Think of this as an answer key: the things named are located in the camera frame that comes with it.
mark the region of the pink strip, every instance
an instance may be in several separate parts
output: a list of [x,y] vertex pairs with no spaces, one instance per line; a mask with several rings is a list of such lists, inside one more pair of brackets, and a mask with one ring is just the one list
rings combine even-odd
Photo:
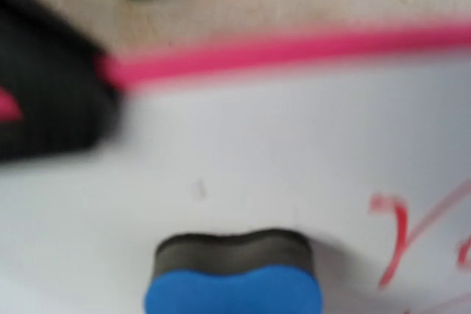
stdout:
[[0,121],[17,121],[23,118],[23,113],[13,96],[0,88]]
[[319,63],[346,57],[425,52],[467,47],[471,49],[471,22],[430,27],[364,29],[314,35],[280,36],[245,43],[184,49],[125,59],[104,58],[103,74],[112,85],[132,90],[146,82],[173,85],[201,82],[197,74],[282,65]]

